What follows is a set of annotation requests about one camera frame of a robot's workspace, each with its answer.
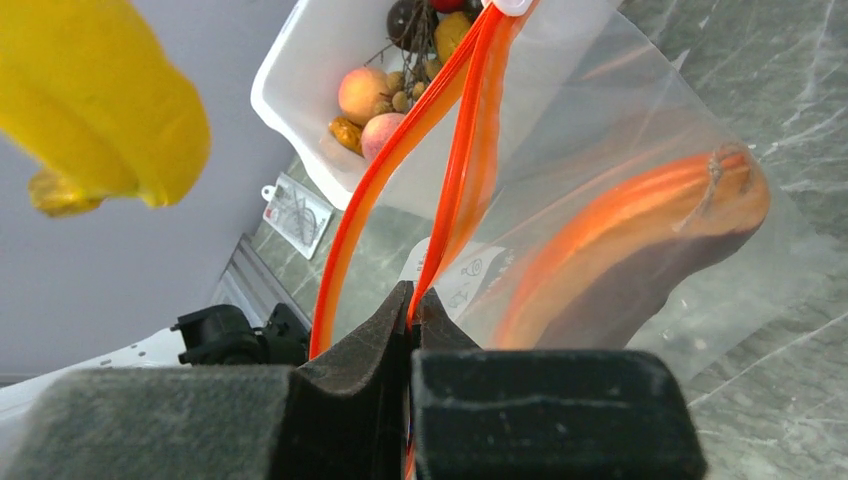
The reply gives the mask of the longan cluster on twig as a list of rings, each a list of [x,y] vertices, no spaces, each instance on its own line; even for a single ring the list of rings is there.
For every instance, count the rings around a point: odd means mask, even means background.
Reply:
[[[387,71],[391,91],[388,99],[397,112],[408,112],[441,69],[434,45],[434,31],[426,35],[424,44],[417,51],[404,51],[396,47],[386,32],[385,45],[365,62],[365,66],[384,64],[387,53],[397,54],[400,65]]]

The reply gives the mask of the orange fruit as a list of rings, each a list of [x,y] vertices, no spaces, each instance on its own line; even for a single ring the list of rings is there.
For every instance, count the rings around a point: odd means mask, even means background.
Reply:
[[[348,120],[364,126],[374,116],[375,105],[389,94],[388,75],[383,70],[358,67],[342,79],[337,100]]]

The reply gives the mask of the red apple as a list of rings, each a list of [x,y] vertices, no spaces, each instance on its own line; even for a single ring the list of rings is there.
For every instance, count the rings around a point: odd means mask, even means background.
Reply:
[[[442,14],[463,11],[465,8],[464,0],[429,0],[429,4],[436,12]]]

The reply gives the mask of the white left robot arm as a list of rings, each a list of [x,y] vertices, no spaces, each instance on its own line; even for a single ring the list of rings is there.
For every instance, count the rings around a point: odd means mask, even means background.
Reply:
[[[1,431],[23,423],[36,398],[75,370],[215,364],[301,365],[308,356],[311,323],[278,303],[257,326],[235,305],[219,304],[180,316],[176,323],[128,347],[1,389]]]

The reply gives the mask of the yellow banana bunch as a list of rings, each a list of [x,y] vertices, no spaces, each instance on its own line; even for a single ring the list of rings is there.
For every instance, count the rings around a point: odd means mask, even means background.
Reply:
[[[128,1],[2,3],[1,130],[38,162],[27,190],[52,218],[173,206],[211,149],[198,90]]]

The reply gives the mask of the yellow lemon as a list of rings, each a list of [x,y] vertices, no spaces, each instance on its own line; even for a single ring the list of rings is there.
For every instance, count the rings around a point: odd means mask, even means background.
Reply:
[[[442,64],[447,63],[471,26],[472,22],[464,12],[453,12],[441,19],[434,31],[434,45]]]

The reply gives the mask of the white label card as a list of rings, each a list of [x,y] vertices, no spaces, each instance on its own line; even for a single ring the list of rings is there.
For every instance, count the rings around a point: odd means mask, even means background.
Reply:
[[[334,208],[306,186],[280,173],[261,189],[263,220],[303,258],[311,260],[332,220]]]

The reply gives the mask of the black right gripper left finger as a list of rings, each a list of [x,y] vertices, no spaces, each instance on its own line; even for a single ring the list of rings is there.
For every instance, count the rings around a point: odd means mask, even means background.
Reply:
[[[5,479],[401,479],[412,296],[401,282],[288,365],[78,370],[25,419]]]

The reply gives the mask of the clear zip bag orange zipper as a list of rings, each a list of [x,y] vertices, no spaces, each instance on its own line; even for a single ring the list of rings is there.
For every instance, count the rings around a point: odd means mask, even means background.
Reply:
[[[657,167],[741,139],[617,9],[568,77],[522,73],[514,60],[554,46],[517,37],[520,15],[491,5],[367,169],[342,217],[317,297],[311,351],[360,325],[400,280],[428,290],[479,345],[492,345],[522,262],[597,197]],[[658,355],[688,380],[787,315],[847,267],[746,146],[768,183],[760,229],[735,254],[683,280],[618,349]]]

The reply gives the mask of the dried date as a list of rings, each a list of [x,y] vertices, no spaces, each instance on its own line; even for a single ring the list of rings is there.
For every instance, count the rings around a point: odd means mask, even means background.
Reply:
[[[340,145],[360,157],[363,156],[362,126],[344,116],[338,116],[329,123],[328,130]]]

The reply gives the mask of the white plastic bin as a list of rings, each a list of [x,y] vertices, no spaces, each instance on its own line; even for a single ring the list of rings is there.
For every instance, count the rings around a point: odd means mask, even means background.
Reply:
[[[337,92],[344,76],[369,58],[397,70],[401,50],[387,38],[389,1],[299,1],[254,79],[251,105],[259,117],[295,148],[306,173],[337,209],[348,206],[367,168],[340,146],[328,125],[340,115]],[[516,87],[522,73],[570,76],[619,7],[617,1],[553,1],[553,12],[537,6],[515,44],[566,41],[563,60],[533,53],[512,61],[504,79]]]

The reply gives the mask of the dark mangosteen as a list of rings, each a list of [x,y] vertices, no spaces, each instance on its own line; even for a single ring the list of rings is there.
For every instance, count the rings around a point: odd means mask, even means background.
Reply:
[[[398,0],[386,16],[386,32],[391,42],[404,51],[417,51],[438,24],[429,1]]]

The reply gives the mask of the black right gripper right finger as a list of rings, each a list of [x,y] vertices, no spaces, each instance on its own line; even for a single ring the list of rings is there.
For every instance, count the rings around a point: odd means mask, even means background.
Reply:
[[[415,308],[419,479],[702,479],[680,386],[633,350],[483,350],[435,292]]]

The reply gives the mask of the peach fruit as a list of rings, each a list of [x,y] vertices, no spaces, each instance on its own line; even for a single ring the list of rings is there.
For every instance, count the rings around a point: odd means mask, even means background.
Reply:
[[[367,162],[376,159],[404,118],[404,114],[392,112],[377,115],[368,121],[361,134],[362,155]]]

